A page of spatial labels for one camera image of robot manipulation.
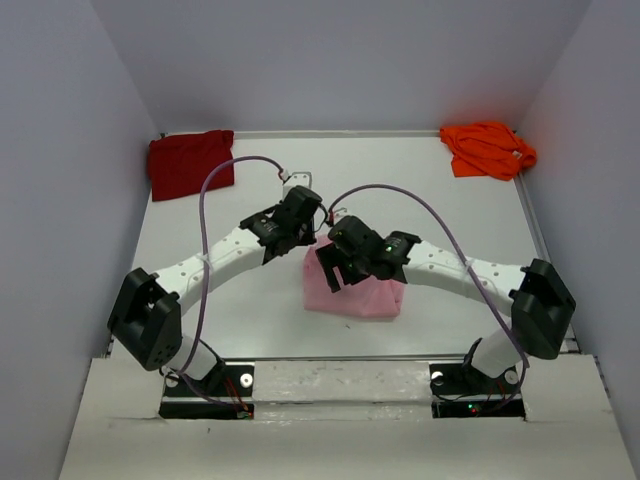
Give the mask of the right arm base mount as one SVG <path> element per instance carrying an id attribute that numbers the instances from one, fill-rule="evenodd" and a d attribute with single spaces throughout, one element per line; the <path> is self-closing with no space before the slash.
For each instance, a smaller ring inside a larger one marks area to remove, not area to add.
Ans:
<path id="1" fill-rule="evenodd" d="M 467 358 L 429 366 L 431 409 L 436 419 L 526 417 L 516 366 L 491 378 L 473 369 Z"/>

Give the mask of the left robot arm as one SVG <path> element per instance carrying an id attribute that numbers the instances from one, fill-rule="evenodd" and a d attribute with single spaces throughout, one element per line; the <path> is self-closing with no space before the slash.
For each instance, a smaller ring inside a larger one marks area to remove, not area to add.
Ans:
<path id="1" fill-rule="evenodd" d="M 195 392 L 209 395 L 224 378 L 225 363 L 200 341 L 182 332 L 182 317 L 205 306 L 209 293 L 236 276 L 261 267 L 291 250 L 315 242 L 313 220 L 322 199 L 309 188 L 283 189 L 276 205 L 242 220 L 202 253 L 148 273 L 128 273 L 107 327 L 147 371 L 163 367 L 186 376 Z"/>

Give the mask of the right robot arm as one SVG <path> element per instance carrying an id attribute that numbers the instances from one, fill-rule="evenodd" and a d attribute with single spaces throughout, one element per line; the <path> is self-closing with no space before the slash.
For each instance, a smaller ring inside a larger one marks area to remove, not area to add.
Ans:
<path id="1" fill-rule="evenodd" d="M 432 287 L 485 303 L 499 328 L 477 340 L 460 368 L 462 384 L 482 392 L 504 371 L 529 358 L 554 360 L 576 302 L 554 266 L 535 258 L 504 265 L 441 249 L 394 231 L 380 236 L 359 218 L 341 218 L 316 256 L 332 292 L 369 278 Z"/>

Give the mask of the pink t shirt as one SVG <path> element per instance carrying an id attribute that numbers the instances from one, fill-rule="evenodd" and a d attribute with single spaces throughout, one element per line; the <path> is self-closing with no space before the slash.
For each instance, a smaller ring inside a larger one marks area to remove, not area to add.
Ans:
<path id="1" fill-rule="evenodd" d="M 320 235 L 303 260 L 303 306 L 308 311 L 348 316 L 365 320 L 390 320 L 402 309 L 405 285 L 393 280 L 367 278 L 356 285 L 339 281 L 340 290 L 332 293 L 316 251 L 329 244 Z"/>

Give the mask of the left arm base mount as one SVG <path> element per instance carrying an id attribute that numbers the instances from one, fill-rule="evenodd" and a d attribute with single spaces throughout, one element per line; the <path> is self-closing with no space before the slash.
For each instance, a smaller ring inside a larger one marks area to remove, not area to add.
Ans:
<path id="1" fill-rule="evenodd" d="M 253 420 L 255 363 L 228 361 L 203 380 L 185 379 L 163 368 L 159 415 L 176 420 Z"/>

